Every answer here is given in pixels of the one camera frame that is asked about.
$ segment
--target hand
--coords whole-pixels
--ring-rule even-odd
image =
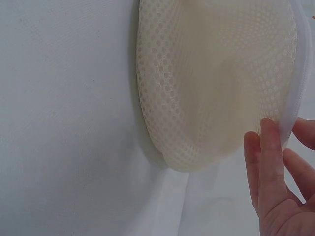
[[[315,121],[298,119],[293,132],[315,150]],[[278,126],[261,122],[261,137],[244,137],[245,161],[252,204],[258,214],[262,236],[315,236],[315,170],[293,151],[282,153]],[[284,181],[284,166],[299,187],[305,204]]]

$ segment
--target mesh bag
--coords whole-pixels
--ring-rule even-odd
[[[294,0],[141,0],[137,78],[150,137],[167,165],[199,170],[279,123],[296,121],[311,33]]]

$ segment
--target mesh laundry bag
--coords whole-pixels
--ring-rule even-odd
[[[294,0],[141,0],[140,102],[150,137],[174,170],[223,159],[279,122],[282,144],[311,70],[311,33]]]

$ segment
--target finger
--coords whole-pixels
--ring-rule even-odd
[[[261,122],[260,147],[258,206],[259,216],[265,217],[275,206],[287,199],[279,129],[269,119]]]
[[[245,134],[244,153],[252,204],[258,213],[260,137],[257,133],[249,132]]]
[[[307,201],[315,194],[315,170],[290,149],[283,152],[284,164]]]
[[[298,118],[293,133],[301,143],[315,150],[315,121]]]
[[[294,200],[299,207],[303,205],[301,200],[288,188],[288,186],[286,187],[286,191],[289,199]]]

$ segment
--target white fabric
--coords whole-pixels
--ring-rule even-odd
[[[147,161],[160,156],[138,102],[138,10],[0,1],[1,236],[259,235],[241,151],[189,175]]]
[[[229,156],[262,118],[280,122],[285,144],[310,52],[295,1],[141,0],[139,94],[168,166],[192,172]]]

